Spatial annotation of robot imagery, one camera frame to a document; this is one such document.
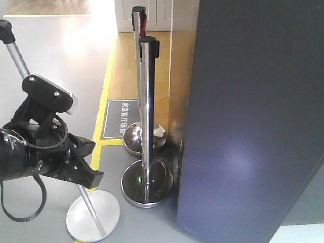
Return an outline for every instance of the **yellow floor line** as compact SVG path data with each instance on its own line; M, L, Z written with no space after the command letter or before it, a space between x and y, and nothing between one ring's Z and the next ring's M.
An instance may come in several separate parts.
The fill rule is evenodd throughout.
M95 149L92 152L92 159L91 159L91 168L93 170L99 170L100 155L101 155L101 146L95 146Z
M101 99L100 99L98 115L97 115L97 121L96 121L96 126L95 126L95 132L93 135L94 140L101 139L102 127L103 127L103 123L104 123L104 119L105 119L105 111L106 111L106 105L107 105L107 99L108 99L108 91L109 91L110 80L111 80L112 65L113 65L113 61L115 59L116 42L117 42L117 37L116 37L115 42L111 48L109 58L108 58L106 76L105 76L105 81L104 81L104 85L102 88Z
M95 140L97 146L110 146L110 145L123 145L124 142L121 138L119 139L105 139L105 140Z

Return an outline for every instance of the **stainless steel stanchion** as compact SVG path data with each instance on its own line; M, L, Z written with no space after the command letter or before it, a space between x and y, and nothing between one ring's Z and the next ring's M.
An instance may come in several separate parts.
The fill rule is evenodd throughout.
M77 185L81 196L71 205L66 216L66 227L80 242L98 242L115 229L120 216L117 199L107 191L86 192Z
M133 7L132 9L132 23L134 29L135 41L135 58L137 67L137 87L138 87L138 105L140 120L142 116L141 106L141 70L140 70L140 37L146 35L146 14L144 7ZM161 148L167 141L167 133L165 129L159 124L154 123L154 141L153 149ZM142 134L141 123L131 124L126 128L123 134L123 142L126 150L134 155L142 155Z
M154 75L158 52L159 41L154 37L140 39L142 160L131 164L121 179L124 197L141 208L156 206L173 186L169 168L153 160Z

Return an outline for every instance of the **wooden floor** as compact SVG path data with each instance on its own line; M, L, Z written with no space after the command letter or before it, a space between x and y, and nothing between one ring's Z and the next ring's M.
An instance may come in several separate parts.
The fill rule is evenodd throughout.
M160 56L155 59L155 122L168 130L170 32L150 32L160 41ZM137 70L133 33L119 33L113 63L110 99L137 99Z
M109 0L9 0L5 15L83 15Z

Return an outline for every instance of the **chrome pole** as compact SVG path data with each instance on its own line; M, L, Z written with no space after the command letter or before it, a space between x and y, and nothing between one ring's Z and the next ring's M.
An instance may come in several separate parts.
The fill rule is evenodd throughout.
M146 21L147 16L145 13L145 7L133 7L132 8L132 24L134 30L134 42L135 42L135 60L137 68L137 88L138 88L138 107L140 114L140 121L131 124L126 128L123 134L123 142L128 152L141 156L142 155L142 129L141 129L141 117L142 117L142 74L141 74L141 57L140 57L140 38L146 35ZM154 127L154 149L161 148L167 141L167 133L165 129L159 124L153 124Z
M106 233L104 227L102 226L102 223L101 223L100 219L98 218L95 209L92 206L92 203L91 203L91 201L90 201L90 199L88 197L86 189L83 186L78 185L78 184L77 184L77 188L79 189L79 192L80 192L83 200L85 201L85 204L87 205L87 208L88 208L88 210L89 210L89 212L91 214L91 217L92 217L93 221L95 222L95 225L97 226L97 229L98 229L100 235L102 237L106 236L107 233Z
M143 181L150 184L150 169L153 163L153 123L154 123L154 75L155 58L158 57L159 41L146 36L141 45L141 128L142 128L142 168Z
M140 37L146 36L146 14L144 7L132 8L132 22L135 42L135 62L137 68L138 107L141 116L141 71L140 71Z
M156 206L168 196L173 187L173 177L169 168L153 159L154 76L155 58L158 55L159 41L150 36L141 37L142 160L131 164L121 179L121 189L126 200L141 208Z
M10 56L12 57L12 59L14 60L14 63L21 75L21 77L23 79L25 79L27 76L30 75L30 72L27 68L27 65L23 59L23 57L21 56L21 53L16 45L15 42L10 43L10 44L6 44L6 47L10 53Z

